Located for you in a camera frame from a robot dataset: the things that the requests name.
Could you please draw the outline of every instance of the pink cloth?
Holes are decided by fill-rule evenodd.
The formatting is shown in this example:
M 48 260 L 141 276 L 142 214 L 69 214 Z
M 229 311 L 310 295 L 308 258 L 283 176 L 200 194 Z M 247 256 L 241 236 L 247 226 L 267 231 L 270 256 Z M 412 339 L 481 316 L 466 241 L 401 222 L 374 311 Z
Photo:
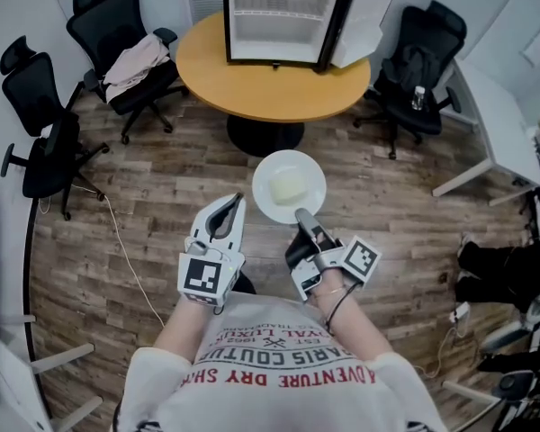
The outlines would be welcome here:
M 104 83 L 106 102 L 140 83 L 149 71 L 170 60 L 170 51 L 153 33 L 147 35 L 135 46 L 125 49 L 110 70 L 106 72 Z

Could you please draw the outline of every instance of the table base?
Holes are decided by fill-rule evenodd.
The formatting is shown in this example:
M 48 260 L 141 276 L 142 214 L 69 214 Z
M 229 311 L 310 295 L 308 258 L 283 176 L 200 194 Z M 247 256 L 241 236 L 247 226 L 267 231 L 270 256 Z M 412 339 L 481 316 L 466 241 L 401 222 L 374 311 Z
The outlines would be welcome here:
M 304 123 L 273 123 L 229 115 L 228 136 L 232 143 L 254 157 L 267 157 L 277 150 L 294 149 L 304 135 Z

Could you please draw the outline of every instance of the white plate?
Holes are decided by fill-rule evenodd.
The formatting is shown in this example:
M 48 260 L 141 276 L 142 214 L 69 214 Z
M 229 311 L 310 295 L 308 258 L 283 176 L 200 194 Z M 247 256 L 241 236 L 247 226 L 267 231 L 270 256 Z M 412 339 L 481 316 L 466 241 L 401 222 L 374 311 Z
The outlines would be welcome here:
M 285 170 L 296 168 L 306 182 L 306 196 L 292 205 L 277 205 L 270 194 L 270 180 Z M 326 198 L 326 178 L 311 157 L 298 150 L 279 150 L 260 162 L 252 178 L 252 193 L 258 208 L 268 218 L 281 224 L 296 224 L 294 212 L 306 208 L 316 214 Z

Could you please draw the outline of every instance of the wooden floor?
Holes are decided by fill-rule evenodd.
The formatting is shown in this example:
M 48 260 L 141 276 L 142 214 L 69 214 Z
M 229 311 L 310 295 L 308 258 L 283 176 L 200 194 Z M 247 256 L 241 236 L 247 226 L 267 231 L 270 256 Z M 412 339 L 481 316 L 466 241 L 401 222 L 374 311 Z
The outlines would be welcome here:
M 247 199 L 246 274 L 259 293 L 295 298 L 284 262 L 293 228 L 266 218 L 252 198 L 250 183 L 260 159 L 234 148 L 225 114 L 191 96 L 170 96 L 158 105 L 174 133 L 165 134 L 152 115 L 143 114 L 129 146 L 119 140 L 125 119 L 96 96 L 82 94 L 74 111 L 84 143 L 105 141 L 111 147 L 88 164 L 85 174 L 108 195 L 132 265 L 162 318 L 178 299 L 177 258 L 194 215 L 237 191 Z M 511 190 L 505 175 L 487 175 L 441 198 L 431 196 L 432 188 L 482 157 L 482 140 L 466 125 L 444 120 L 442 135 L 419 147 L 401 131 L 398 160 L 391 161 L 383 125 L 352 127 L 353 118 L 364 112 L 367 104 L 360 101 L 337 117 L 307 123 L 298 150 L 316 159 L 326 175 L 328 195 L 319 220 L 343 240 L 358 234 L 383 253 L 358 298 L 366 313 L 399 353 L 431 372 L 454 307 L 461 234 L 471 232 L 488 246 L 518 245 L 525 219 L 518 215 L 519 202 L 487 204 L 489 197 Z M 59 204 L 57 195 L 48 214 L 38 212 L 34 230 L 34 344 L 38 357 L 86 342 L 95 345 L 93 354 L 41 378 L 54 417 L 101 395 L 102 407 L 75 430 L 105 431 L 132 354 L 154 342 L 160 325 L 124 260 L 106 203 L 73 190 L 68 222 Z M 501 304 L 473 305 L 468 336 L 445 346 L 442 371 L 427 386 L 449 427 L 476 406 L 442 390 L 440 382 L 490 388 L 497 376 L 475 371 L 476 344 L 513 312 Z

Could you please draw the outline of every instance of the white t-shirt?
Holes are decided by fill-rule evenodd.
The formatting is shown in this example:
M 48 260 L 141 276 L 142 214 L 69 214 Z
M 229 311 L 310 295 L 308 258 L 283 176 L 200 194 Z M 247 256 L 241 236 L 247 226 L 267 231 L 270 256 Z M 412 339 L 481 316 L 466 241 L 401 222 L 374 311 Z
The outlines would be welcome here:
M 446 432 L 404 358 L 362 362 L 317 316 L 297 302 L 232 292 L 194 364 L 155 348 L 134 354 L 117 431 Z

